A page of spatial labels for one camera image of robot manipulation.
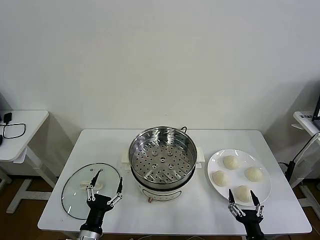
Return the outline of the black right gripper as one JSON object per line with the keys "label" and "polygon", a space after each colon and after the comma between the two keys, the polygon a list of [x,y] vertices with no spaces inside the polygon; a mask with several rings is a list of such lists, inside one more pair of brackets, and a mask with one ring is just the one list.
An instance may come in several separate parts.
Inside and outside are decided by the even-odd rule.
{"label": "black right gripper", "polygon": [[260,228],[260,222],[263,220],[263,208],[258,197],[250,190],[251,198],[255,206],[253,209],[241,210],[235,202],[232,190],[228,190],[228,209],[235,219],[244,225],[247,240],[264,240],[265,235]]}

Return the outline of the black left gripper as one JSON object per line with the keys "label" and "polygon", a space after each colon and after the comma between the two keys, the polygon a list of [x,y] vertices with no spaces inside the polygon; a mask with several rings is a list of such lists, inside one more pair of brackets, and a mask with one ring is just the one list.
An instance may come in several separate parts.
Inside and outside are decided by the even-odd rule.
{"label": "black left gripper", "polygon": [[114,197],[94,194],[94,187],[97,183],[100,172],[99,169],[96,175],[92,178],[91,182],[86,185],[87,205],[89,206],[89,214],[86,221],[80,227],[80,231],[91,231],[94,233],[102,233],[102,224],[105,213],[110,211],[122,198],[123,198],[123,177],[120,177],[119,185]]}

